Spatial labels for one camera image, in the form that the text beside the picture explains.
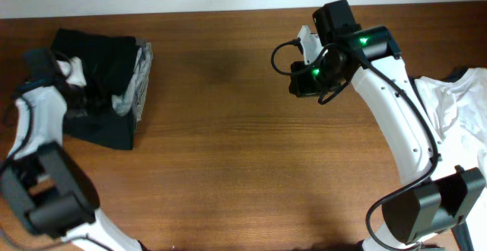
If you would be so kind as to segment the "black shorts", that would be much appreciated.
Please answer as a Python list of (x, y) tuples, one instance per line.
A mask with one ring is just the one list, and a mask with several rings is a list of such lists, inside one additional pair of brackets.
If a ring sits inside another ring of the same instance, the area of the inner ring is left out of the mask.
[(74, 138), (116, 150), (134, 148), (135, 114), (118, 114), (112, 97), (129, 89), (140, 46), (131, 36), (109, 37), (58, 29), (51, 50), (81, 60), (84, 78), (84, 105), (81, 113), (68, 113), (64, 132)]

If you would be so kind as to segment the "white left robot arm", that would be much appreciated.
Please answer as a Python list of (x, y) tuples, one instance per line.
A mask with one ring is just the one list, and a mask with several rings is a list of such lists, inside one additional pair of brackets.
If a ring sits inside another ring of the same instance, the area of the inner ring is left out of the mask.
[(15, 139), (1, 163), (1, 193), (24, 228), (81, 250), (135, 250), (147, 247), (118, 228), (101, 208), (88, 175), (63, 148), (63, 119), (76, 71), (60, 61), (29, 64), (30, 79), (14, 99)]

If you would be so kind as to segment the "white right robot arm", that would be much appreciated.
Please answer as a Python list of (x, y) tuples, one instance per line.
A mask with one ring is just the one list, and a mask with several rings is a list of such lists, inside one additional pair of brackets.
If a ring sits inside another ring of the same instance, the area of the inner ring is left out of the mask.
[(328, 103), (352, 86), (372, 112), (401, 186), (372, 205), (384, 222), (360, 250), (424, 250), (453, 232), (462, 250), (486, 248), (486, 70), (411, 79), (385, 27), (336, 32), (303, 26), (292, 45), (290, 91)]

